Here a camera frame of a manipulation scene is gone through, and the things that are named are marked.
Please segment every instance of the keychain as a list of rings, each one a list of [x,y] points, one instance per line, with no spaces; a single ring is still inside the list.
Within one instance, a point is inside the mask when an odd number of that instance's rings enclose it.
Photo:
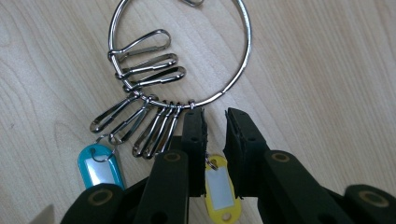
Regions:
[[[110,150],[99,144],[107,136],[108,134],[100,136],[92,145],[82,149],[78,156],[78,167],[87,189],[102,183],[116,184],[124,189],[115,157],[118,146],[115,145],[114,149]]]
[[[205,180],[205,204],[210,218],[216,224],[235,223],[241,216],[242,207],[240,199],[235,198],[224,157],[212,155],[206,158]]]

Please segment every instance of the wooden table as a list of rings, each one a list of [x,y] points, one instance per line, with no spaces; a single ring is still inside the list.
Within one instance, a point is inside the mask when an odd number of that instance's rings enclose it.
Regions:
[[[125,96],[106,57],[117,3],[0,3],[0,223],[27,223],[49,204],[58,223],[85,189],[77,158],[97,137],[89,125]],[[205,107],[208,151],[221,153],[224,111],[235,107],[249,113],[270,148],[294,154],[321,185],[344,193],[364,183],[396,195],[396,1],[246,5],[252,55],[238,83]],[[202,100],[240,62],[244,30],[232,1],[197,9],[136,0],[124,13],[118,46],[166,29],[173,37],[166,52],[188,70],[179,82],[145,90],[161,99]],[[119,150],[127,186],[153,163],[131,155],[136,135]],[[261,222],[256,202],[242,202],[240,223]],[[210,223],[203,197],[190,205],[190,223]]]

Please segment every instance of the key tag label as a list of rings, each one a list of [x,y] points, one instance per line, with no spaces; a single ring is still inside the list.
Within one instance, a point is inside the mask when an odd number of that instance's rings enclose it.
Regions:
[[[233,183],[228,175],[227,161],[224,157],[212,155],[208,157],[211,164],[205,168],[205,204],[210,218],[216,224],[235,223],[241,216],[240,199],[235,199]]]
[[[110,150],[101,144],[98,144],[102,135],[94,144],[82,149],[78,156],[78,167],[84,181],[85,188],[106,183],[116,184],[124,189],[120,169],[114,155],[117,146],[114,150]]]

